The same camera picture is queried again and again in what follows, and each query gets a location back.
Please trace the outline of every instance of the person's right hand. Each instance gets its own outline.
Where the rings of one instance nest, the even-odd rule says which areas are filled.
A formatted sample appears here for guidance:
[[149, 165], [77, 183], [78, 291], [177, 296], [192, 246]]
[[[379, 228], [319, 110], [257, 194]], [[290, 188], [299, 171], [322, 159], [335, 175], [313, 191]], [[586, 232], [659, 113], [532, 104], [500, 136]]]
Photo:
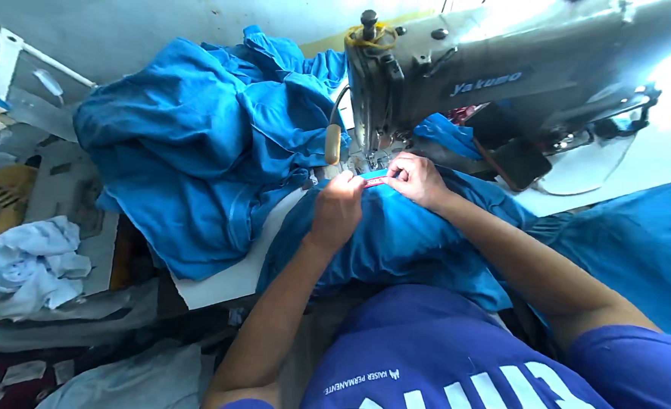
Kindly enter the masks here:
[[447, 189], [442, 176], [427, 158], [413, 153], [400, 152], [389, 163], [385, 184], [417, 205], [436, 210], [439, 205], [450, 200], [454, 193]]

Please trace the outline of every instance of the cable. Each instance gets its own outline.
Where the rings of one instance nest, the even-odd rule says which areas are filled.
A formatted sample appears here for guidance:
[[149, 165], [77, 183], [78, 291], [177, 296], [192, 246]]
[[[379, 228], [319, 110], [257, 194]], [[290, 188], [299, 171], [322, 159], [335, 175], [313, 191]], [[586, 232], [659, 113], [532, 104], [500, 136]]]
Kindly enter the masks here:
[[338, 105], [340, 104], [340, 100], [343, 99], [343, 96], [346, 94], [346, 91], [348, 91], [351, 88], [350, 85], [347, 85], [343, 87], [343, 89], [340, 90], [340, 94], [338, 94], [338, 98], [335, 99], [335, 105], [331, 109], [331, 119], [328, 121], [328, 124], [335, 124], [336, 123], [336, 112], [338, 112]]

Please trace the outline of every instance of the blue t-shirt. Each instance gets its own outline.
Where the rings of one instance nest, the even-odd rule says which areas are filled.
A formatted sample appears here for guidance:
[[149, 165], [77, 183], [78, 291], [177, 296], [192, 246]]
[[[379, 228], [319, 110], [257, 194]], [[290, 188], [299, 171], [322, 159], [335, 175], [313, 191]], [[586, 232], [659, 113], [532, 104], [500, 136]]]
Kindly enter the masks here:
[[[302, 408], [671, 407], [671, 336], [631, 325], [589, 331], [568, 368], [532, 350], [465, 298], [391, 287], [356, 308]], [[241, 400], [227, 409], [269, 407]]]

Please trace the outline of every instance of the sewing machine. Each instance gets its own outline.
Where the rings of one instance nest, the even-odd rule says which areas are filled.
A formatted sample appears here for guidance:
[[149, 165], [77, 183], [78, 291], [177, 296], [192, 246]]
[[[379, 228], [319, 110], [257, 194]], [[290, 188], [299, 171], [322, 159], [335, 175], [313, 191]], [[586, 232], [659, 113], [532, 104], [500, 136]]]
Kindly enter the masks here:
[[[477, 3], [398, 27], [367, 10], [347, 33], [360, 150], [348, 167], [381, 169], [408, 150], [467, 173], [490, 167], [525, 190], [551, 170], [545, 156], [648, 125], [660, 91], [647, 78], [671, 53], [671, 0]], [[413, 137], [430, 114], [468, 106], [485, 161]]]

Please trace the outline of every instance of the kaiser permanente logo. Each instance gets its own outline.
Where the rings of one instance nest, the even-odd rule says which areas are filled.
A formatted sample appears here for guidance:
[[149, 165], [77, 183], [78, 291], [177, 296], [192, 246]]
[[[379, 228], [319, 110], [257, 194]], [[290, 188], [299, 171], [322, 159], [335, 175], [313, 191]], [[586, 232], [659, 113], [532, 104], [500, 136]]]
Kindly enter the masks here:
[[333, 392], [336, 391], [341, 391], [343, 389], [350, 388], [351, 386], [355, 386], [358, 384], [361, 384], [366, 381], [377, 381], [379, 379], [385, 379], [385, 378], [391, 378], [394, 381], [397, 381], [400, 377], [399, 375], [399, 370], [381, 370], [378, 372], [372, 372], [372, 373], [367, 373], [365, 375], [359, 375], [350, 379], [347, 379], [345, 381], [339, 382], [337, 384], [333, 384], [331, 386], [328, 386], [325, 388], [323, 393], [325, 395], [332, 394]]

